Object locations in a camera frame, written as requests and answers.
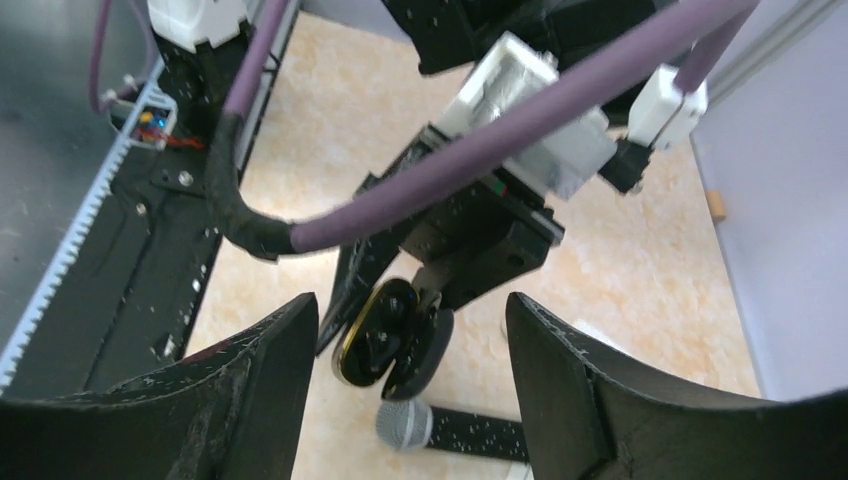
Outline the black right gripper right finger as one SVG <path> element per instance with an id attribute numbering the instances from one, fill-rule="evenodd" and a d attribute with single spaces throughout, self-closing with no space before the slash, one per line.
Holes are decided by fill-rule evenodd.
<path id="1" fill-rule="evenodd" d="M 843 479 L 847 395 L 748 397 L 663 372 L 559 320 L 506 305 L 529 458 L 539 479 Z"/>

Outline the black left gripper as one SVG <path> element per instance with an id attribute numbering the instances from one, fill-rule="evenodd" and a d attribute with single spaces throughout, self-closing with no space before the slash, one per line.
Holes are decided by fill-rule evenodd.
<path id="1" fill-rule="evenodd" d="M 358 316 L 377 281 L 403 251 L 423 266 L 412 285 L 459 311 L 540 268 L 565 229 L 542 196 L 499 167 L 397 225 L 342 246 L 315 356 Z"/>

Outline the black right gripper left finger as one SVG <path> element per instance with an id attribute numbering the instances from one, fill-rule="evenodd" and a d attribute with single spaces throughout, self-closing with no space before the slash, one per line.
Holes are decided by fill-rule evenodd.
<path id="1" fill-rule="evenodd" d="M 5 479 L 287 479 L 318 329 L 303 293 L 252 327 L 105 392 L 1 403 Z"/>

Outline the black earbud case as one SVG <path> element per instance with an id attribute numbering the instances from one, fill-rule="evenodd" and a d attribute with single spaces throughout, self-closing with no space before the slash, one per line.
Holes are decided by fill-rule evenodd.
<path id="1" fill-rule="evenodd" d="M 332 359 L 344 383 L 367 388 L 385 381 L 381 398 L 407 401 L 433 379 L 450 343 L 454 311 L 439 292 L 391 278 L 376 287 L 344 330 Z"/>

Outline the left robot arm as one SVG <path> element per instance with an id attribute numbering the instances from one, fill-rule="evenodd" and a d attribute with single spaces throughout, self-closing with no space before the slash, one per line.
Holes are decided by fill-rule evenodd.
<path id="1" fill-rule="evenodd" d="M 409 36 L 419 54 L 424 76 L 477 64 L 504 33 L 516 35 L 532 49 L 553 54 L 559 71 L 605 47 L 625 32 L 668 7 L 666 1 L 386 1 L 385 9 Z M 492 179 L 506 187 L 505 201 L 485 196 L 476 182 L 452 195 L 454 202 L 470 199 L 468 212 L 439 227 L 439 214 L 449 210 L 442 201 L 400 226 L 380 234 L 383 241 L 373 266 L 386 268 L 400 249 L 430 265 L 461 248 L 461 228 L 476 224 L 510 225 L 532 212 L 550 216 L 548 191 L 526 171 L 505 167 Z"/>

